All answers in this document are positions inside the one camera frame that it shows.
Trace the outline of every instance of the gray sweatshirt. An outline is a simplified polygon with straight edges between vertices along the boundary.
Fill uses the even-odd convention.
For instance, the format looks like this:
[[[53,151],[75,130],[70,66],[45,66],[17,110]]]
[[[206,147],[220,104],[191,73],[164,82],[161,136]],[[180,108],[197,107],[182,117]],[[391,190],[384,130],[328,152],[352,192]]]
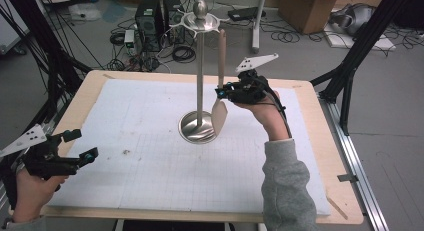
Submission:
[[[309,171],[297,160],[293,139],[265,143],[264,222],[268,231],[318,230],[314,201],[306,190]],[[45,231],[45,218],[12,224],[7,230]]]

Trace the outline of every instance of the gray floor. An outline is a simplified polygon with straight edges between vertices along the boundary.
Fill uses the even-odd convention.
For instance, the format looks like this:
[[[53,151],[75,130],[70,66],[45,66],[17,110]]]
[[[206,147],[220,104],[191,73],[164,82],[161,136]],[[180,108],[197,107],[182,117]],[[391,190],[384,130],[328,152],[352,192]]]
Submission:
[[[75,23],[73,28],[99,62],[105,64],[111,59],[110,30],[117,23],[132,18],[135,9],[132,5],[111,0],[101,0],[96,6],[103,15],[100,20]],[[215,8],[212,13],[225,18],[227,8],[220,5]],[[267,10],[265,21],[279,20],[276,13],[274,9]],[[272,24],[283,25],[283,22]],[[229,45],[226,75],[235,76],[233,70],[241,60],[254,56],[249,52],[251,31],[248,27],[222,27],[227,31]],[[98,66],[75,36],[68,29],[65,31],[76,58],[89,66]],[[300,36],[296,43],[283,43],[271,39],[271,33],[261,32],[260,41],[259,55],[280,55],[277,60],[257,69],[267,78],[311,80],[335,68],[348,52],[330,48],[325,40],[313,42],[308,36]],[[215,75],[216,35],[208,35],[206,45],[204,72]],[[372,51],[354,81],[349,130],[390,230],[424,230],[423,54],[423,46],[408,50],[399,45],[388,57]],[[167,65],[172,73],[196,72],[195,63],[170,62]],[[168,73],[169,69],[160,66],[156,72]],[[0,147],[4,147],[24,131],[46,100],[31,55],[9,53],[0,58],[0,90]],[[51,218],[48,230],[112,230],[113,223],[114,220],[109,219]],[[320,226],[322,230],[371,230],[367,221],[357,226]],[[255,230],[255,226],[238,224],[236,230]]]

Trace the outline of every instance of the black electronic device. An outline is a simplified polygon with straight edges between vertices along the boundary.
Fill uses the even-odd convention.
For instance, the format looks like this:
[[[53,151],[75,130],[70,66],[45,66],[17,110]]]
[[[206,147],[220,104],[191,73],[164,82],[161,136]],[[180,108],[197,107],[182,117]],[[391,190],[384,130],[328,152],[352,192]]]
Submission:
[[[171,29],[169,25],[179,24],[184,16],[184,8],[180,0],[163,0],[165,28]],[[185,41],[185,27],[180,25],[168,32],[170,44],[182,44]]]
[[[140,0],[135,22],[141,39],[141,51],[159,52],[162,49],[160,39],[164,34],[160,0]]]
[[[253,8],[244,8],[244,9],[236,9],[236,10],[230,10],[228,11],[228,16],[233,21],[242,21],[242,20],[251,20],[256,19],[256,14],[258,12],[257,7]],[[261,17],[265,17],[266,13],[265,11],[262,11]]]

